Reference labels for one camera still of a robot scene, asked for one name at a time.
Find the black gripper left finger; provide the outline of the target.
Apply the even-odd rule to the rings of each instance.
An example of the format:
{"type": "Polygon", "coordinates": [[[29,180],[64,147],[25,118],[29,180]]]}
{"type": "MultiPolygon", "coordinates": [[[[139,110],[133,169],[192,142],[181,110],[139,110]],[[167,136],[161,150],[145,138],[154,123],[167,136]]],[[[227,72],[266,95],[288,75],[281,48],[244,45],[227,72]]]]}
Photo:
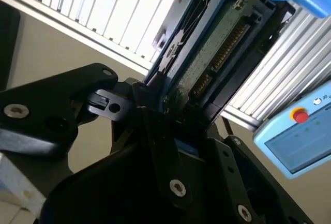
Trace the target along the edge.
{"type": "Polygon", "coordinates": [[[1,181],[24,207],[42,210],[52,191],[76,174],[68,153],[80,125],[111,120],[121,149],[143,116],[165,117],[154,104],[147,85],[120,82],[99,63],[1,92],[1,181]]]}

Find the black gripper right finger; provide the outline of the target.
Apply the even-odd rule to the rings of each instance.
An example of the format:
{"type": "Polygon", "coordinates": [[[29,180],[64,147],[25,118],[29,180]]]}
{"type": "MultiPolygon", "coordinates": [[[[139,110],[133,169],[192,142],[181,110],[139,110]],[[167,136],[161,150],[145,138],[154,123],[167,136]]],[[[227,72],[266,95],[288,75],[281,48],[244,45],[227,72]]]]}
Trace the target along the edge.
{"type": "Polygon", "coordinates": [[[216,124],[205,137],[204,159],[225,223],[312,223],[240,138],[223,138],[216,124]]]}

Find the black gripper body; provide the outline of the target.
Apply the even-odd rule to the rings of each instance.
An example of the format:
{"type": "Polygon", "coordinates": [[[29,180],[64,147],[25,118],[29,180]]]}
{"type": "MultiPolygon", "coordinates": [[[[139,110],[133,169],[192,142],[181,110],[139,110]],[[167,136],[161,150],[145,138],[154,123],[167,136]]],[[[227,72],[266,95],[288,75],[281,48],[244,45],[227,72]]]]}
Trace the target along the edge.
{"type": "Polygon", "coordinates": [[[39,223],[232,223],[215,125],[145,115],[118,151],[62,181],[39,223]]]}

